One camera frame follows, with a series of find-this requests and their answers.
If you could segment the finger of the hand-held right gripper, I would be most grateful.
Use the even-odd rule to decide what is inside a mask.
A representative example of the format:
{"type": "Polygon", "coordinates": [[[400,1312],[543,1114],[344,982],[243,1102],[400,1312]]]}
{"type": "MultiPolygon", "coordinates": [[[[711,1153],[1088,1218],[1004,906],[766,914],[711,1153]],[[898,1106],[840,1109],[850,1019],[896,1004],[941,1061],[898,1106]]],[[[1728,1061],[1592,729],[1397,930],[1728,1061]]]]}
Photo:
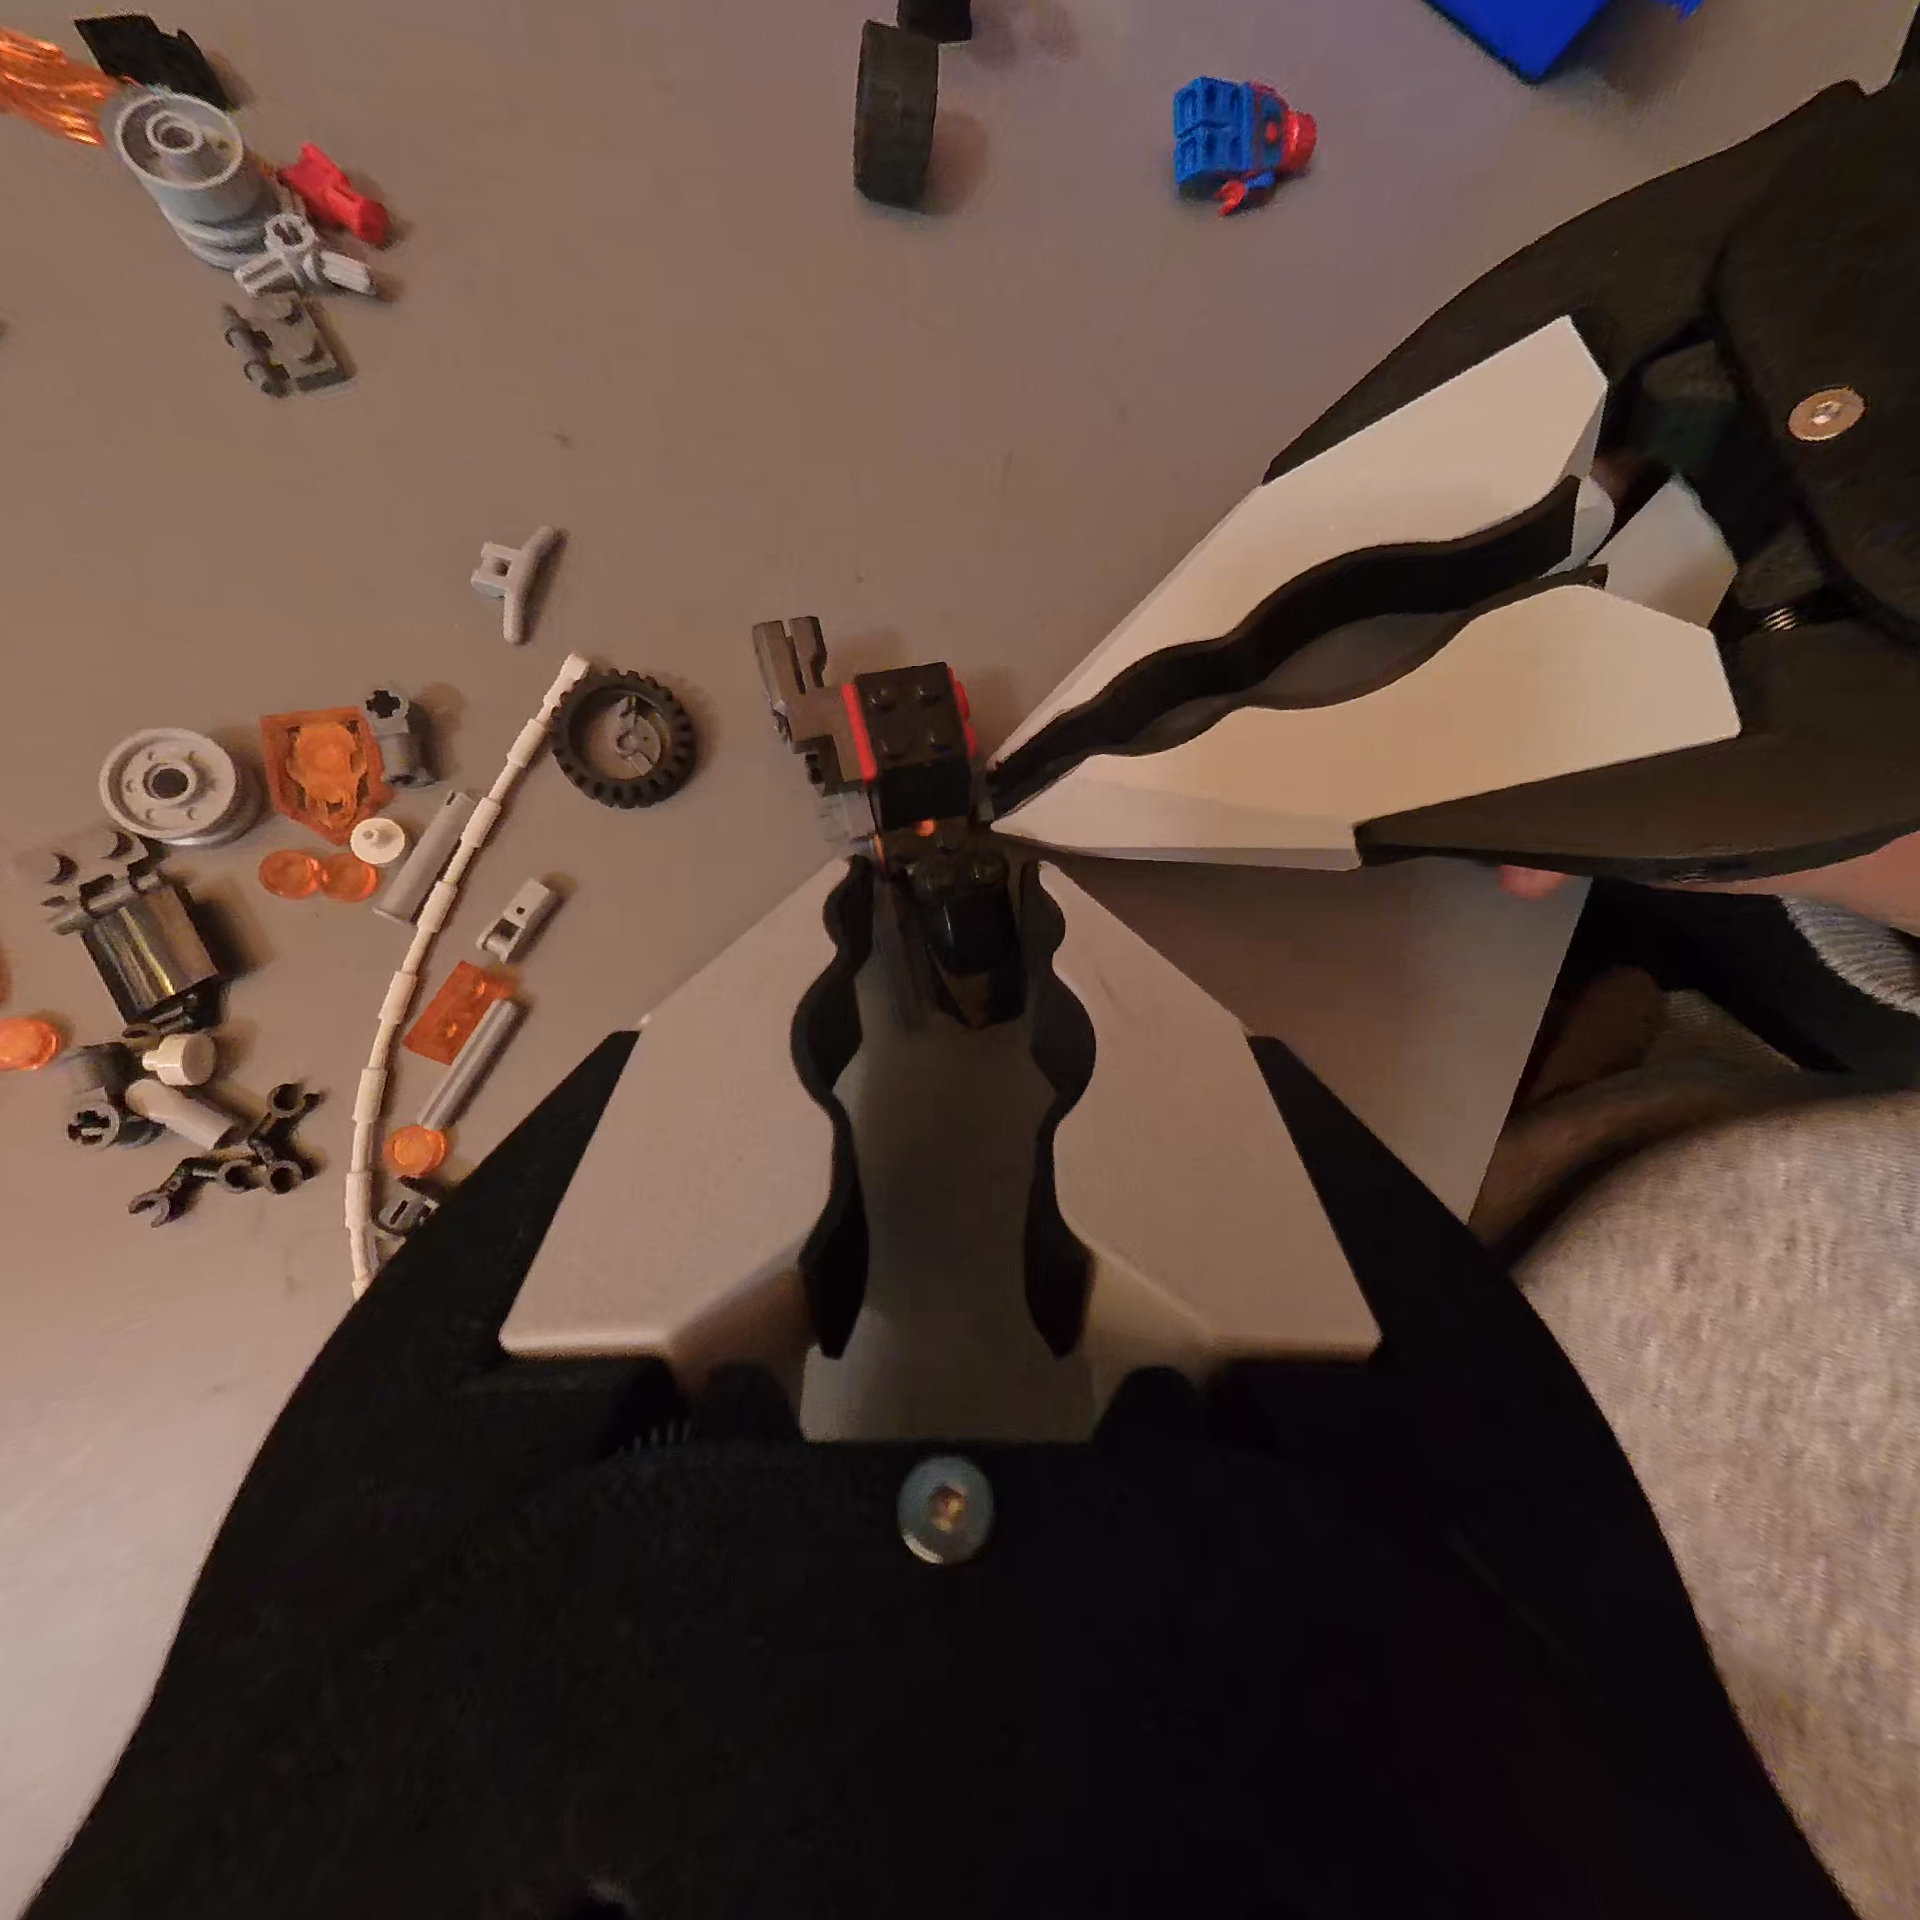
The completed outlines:
{"type": "Polygon", "coordinates": [[[1280,662],[1276,595],[1318,611],[1350,587],[1413,585],[1453,549],[1491,564],[1489,585],[1444,587],[1448,608],[1560,564],[1607,389],[1573,320],[1554,318],[1259,481],[1004,741],[992,807],[1262,682],[1280,662]]]}
{"type": "Polygon", "coordinates": [[[1391,815],[1733,739],[1713,517],[1669,479],[1592,544],[1605,506],[1564,479],[1473,533],[1309,564],[1231,625],[1188,595],[1030,716],[993,823],[1050,851],[1341,872],[1391,815]]]}

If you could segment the black and red lego assembly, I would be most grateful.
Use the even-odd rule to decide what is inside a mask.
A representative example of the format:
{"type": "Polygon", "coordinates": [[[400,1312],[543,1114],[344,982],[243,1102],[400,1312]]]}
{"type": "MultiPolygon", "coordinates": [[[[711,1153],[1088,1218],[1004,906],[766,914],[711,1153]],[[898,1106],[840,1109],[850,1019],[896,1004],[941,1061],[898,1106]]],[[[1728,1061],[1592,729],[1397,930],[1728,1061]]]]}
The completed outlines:
{"type": "Polygon", "coordinates": [[[828,828],[886,890],[896,1002],[970,1030],[1018,1019],[1025,973],[1009,856],[987,828],[968,693],[948,662],[832,677],[811,616],[752,625],[766,703],[828,828]]]}

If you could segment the blue lego brick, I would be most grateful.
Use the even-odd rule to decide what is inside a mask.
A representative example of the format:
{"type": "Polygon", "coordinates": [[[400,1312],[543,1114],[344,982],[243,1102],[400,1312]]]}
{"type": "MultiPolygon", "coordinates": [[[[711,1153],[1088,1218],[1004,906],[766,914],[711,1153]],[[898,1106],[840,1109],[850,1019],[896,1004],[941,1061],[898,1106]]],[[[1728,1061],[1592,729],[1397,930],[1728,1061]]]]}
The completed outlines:
{"type": "Polygon", "coordinates": [[[1673,57],[1701,1],[1425,1],[1523,83],[1571,76],[1632,89],[1673,57]]]}

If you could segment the grey lego bar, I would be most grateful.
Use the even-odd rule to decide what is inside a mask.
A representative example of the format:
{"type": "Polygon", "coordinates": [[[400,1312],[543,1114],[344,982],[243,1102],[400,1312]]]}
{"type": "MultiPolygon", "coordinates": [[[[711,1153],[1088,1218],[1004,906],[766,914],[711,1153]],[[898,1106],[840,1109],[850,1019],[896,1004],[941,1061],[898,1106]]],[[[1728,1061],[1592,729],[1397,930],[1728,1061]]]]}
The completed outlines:
{"type": "Polygon", "coordinates": [[[372,902],[374,914],[393,923],[415,923],[458,849],[478,806],[478,793],[451,790],[420,828],[411,849],[396,863],[372,902]]]}

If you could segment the small black treaded lego tyre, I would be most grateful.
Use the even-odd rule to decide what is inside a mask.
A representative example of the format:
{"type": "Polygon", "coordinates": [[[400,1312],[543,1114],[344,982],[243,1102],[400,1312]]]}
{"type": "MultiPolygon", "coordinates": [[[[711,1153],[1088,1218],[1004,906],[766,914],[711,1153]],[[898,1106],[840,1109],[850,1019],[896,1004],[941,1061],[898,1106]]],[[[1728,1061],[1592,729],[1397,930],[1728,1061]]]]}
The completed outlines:
{"type": "Polygon", "coordinates": [[[648,809],[675,798],[700,765],[700,737],[681,697],[631,669],[587,669],[561,697],[548,748],[589,801],[648,809]]]}

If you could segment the black rubber lego tyre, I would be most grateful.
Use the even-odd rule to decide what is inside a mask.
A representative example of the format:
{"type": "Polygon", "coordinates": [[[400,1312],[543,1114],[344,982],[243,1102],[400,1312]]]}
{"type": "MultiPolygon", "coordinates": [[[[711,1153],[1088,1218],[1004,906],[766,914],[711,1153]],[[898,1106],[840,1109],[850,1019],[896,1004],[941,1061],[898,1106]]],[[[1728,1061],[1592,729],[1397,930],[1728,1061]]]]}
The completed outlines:
{"type": "Polygon", "coordinates": [[[870,202],[901,212],[923,202],[940,110],[941,46],[894,21],[859,30],[852,179],[870,202]]]}

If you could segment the orange transparent flat plate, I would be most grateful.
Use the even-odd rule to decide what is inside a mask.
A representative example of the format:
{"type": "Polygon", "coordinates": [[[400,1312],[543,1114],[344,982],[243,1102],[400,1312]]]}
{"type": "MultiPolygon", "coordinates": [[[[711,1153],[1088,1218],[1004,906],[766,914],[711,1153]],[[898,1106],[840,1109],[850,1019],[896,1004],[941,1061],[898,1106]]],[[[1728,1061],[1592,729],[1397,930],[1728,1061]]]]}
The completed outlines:
{"type": "Polygon", "coordinates": [[[458,962],[406,1027],[400,1047],[420,1060],[450,1067],[468,1047],[488,1011],[514,999],[514,993],[514,972],[458,962]]]}

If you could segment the black clip bar piece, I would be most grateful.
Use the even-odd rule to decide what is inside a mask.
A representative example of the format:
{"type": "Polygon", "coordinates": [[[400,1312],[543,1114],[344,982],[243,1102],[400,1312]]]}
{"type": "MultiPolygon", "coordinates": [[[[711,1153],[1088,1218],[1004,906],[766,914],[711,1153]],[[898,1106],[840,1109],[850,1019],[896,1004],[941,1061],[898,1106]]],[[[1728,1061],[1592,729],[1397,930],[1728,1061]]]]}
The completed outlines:
{"type": "Polygon", "coordinates": [[[147,1227],[163,1227],[181,1218],[207,1190],[250,1192],[256,1163],[245,1153],[198,1153],[179,1159],[155,1185],[134,1193],[126,1212],[147,1227]]]}
{"type": "Polygon", "coordinates": [[[298,1142],[299,1124],[324,1102],[324,1093],[302,1082],[280,1082],[266,1096],[266,1108],[221,1148],[217,1183],[234,1193],[267,1192],[285,1195],[302,1188],[312,1166],[298,1142]]]}

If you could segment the light grey cylinder piece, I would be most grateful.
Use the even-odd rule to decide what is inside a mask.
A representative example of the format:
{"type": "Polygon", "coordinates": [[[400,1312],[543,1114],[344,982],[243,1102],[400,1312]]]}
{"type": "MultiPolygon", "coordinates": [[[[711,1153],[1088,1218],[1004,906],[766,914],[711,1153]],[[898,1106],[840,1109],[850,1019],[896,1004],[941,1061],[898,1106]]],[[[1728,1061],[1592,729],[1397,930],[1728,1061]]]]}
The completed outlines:
{"type": "Polygon", "coordinates": [[[126,1108],[143,1122],[185,1139],[192,1152],[211,1156],[227,1150],[247,1129],[247,1120],[192,1087],[139,1074],[124,1089],[126,1108]]]}

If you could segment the dark grey pin connector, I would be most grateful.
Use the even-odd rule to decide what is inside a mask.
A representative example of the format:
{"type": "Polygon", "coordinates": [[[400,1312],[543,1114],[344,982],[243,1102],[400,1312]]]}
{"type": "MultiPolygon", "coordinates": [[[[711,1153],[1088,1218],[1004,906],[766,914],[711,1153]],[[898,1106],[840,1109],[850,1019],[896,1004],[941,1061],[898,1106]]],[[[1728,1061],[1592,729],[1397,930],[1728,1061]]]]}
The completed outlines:
{"type": "Polygon", "coordinates": [[[434,786],[434,752],[414,699],[391,684],[377,684],[360,707],[385,786],[401,791],[434,786]]]}

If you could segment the orange transparent shield piece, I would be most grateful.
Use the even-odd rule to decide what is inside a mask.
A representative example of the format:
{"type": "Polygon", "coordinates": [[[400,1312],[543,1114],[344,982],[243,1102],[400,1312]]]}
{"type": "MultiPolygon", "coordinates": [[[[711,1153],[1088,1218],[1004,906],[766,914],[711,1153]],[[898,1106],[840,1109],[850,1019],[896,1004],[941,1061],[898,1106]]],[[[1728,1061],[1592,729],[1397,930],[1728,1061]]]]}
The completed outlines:
{"type": "Polygon", "coordinates": [[[363,707],[266,714],[256,728],[272,807],[324,844],[345,848],[354,828],[391,799],[363,707]]]}

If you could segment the person's grey trouser leg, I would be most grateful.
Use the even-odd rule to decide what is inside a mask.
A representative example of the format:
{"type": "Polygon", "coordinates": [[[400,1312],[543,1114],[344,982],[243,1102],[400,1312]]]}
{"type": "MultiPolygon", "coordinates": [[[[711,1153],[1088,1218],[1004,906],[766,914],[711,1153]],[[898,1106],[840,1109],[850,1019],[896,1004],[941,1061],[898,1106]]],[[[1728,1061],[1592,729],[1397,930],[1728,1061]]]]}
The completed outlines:
{"type": "Polygon", "coordinates": [[[1653,1507],[1741,1727],[1859,1916],[1918,1911],[1918,1106],[1607,972],[1469,1224],[1653,1507]]]}

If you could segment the dark grey axle connector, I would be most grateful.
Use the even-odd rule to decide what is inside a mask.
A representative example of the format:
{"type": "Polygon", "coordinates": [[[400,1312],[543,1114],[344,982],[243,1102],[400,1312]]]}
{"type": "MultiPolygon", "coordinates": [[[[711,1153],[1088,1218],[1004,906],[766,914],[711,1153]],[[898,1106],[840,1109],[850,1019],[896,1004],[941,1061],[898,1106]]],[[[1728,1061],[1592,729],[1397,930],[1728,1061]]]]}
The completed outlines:
{"type": "Polygon", "coordinates": [[[136,1056],[126,1043],[97,1041],[68,1047],[60,1067],[70,1093],[65,1138],[84,1148],[141,1146],[155,1139],[155,1122],[131,1108],[136,1056]]]}

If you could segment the light grey cross connector piece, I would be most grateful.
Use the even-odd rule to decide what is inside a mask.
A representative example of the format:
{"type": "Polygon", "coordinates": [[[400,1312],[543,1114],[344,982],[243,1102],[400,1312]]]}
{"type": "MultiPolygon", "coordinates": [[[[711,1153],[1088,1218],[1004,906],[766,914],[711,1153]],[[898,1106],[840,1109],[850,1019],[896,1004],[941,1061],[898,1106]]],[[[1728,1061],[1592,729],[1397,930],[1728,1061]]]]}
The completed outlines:
{"type": "Polygon", "coordinates": [[[358,256],[324,244],[305,215],[281,209],[260,228],[260,247],[232,267],[234,282],[251,299],[274,294],[354,294],[377,298],[372,267],[358,256]]]}

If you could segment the small light grey bracket piece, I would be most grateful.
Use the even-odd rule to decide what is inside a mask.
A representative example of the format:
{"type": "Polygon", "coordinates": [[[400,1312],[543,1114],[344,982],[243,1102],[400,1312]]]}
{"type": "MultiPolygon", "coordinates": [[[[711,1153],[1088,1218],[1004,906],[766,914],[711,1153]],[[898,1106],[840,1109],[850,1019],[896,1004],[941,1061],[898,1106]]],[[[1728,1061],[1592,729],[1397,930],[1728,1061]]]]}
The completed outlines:
{"type": "Polygon", "coordinates": [[[530,875],[475,936],[475,952],[495,968],[514,966],[539,937],[561,903],[564,894],[558,887],[539,875],[530,875]]]}

